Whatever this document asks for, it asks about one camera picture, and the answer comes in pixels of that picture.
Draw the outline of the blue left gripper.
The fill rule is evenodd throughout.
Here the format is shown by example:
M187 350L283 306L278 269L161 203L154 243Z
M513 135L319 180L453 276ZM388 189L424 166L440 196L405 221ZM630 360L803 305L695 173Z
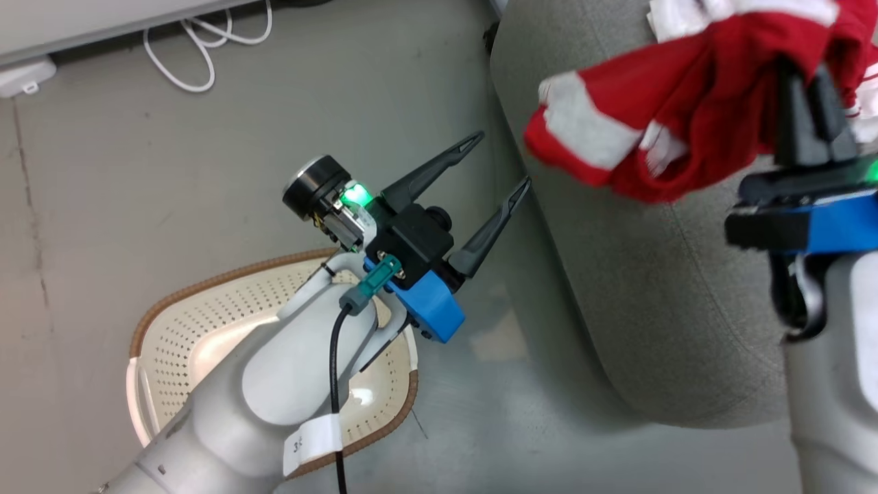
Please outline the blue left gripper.
M455 300L461 279L472 279L529 193L524 177L499 203L492 217L460 250L449 256L451 219L439 207L422 207L420 197L443 172L458 165L485 138L474 132L380 191L370 193L331 156L311 159L288 182L283 203L311 220L339 245L335 266L357 273L360 285L342 297L341 306L358 314L373 295L397 299L405 322L431 340L446 343L464 322Z

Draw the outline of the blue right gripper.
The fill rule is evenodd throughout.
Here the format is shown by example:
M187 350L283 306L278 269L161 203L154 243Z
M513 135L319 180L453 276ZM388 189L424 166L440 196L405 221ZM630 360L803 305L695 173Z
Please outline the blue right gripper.
M856 159L828 68L816 69L811 108L806 79L791 60L780 60L777 81L775 163L817 166L821 153L826 163L849 163L747 175L724 222L727 243L790 255L876 250L876 156Z

